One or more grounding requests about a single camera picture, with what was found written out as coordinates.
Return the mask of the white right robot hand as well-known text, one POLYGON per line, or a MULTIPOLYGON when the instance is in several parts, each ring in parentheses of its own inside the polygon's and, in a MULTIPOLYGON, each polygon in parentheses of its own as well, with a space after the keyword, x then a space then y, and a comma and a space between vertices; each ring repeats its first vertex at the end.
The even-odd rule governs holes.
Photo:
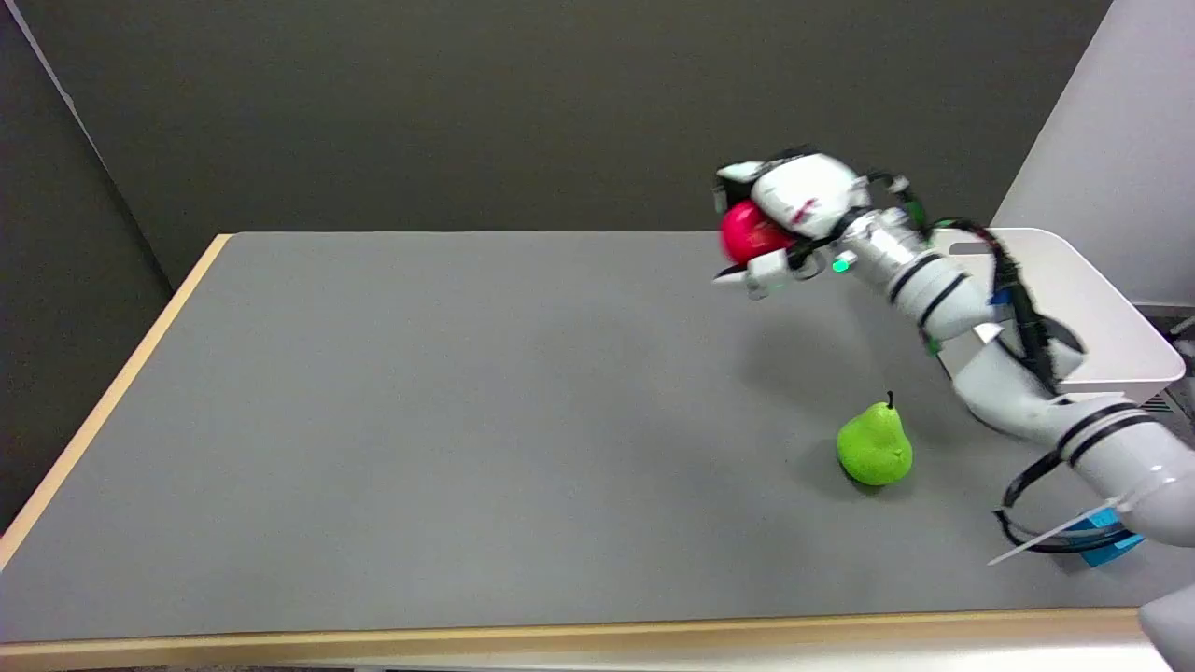
POLYGON ((713 276, 758 301, 771 291, 811 279, 823 269, 820 252, 872 210, 869 181, 836 158, 798 149, 771 161, 735 161, 713 171, 713 204, 722 216, 749 204, 784 243, 774 251, 734 262, 713 276))

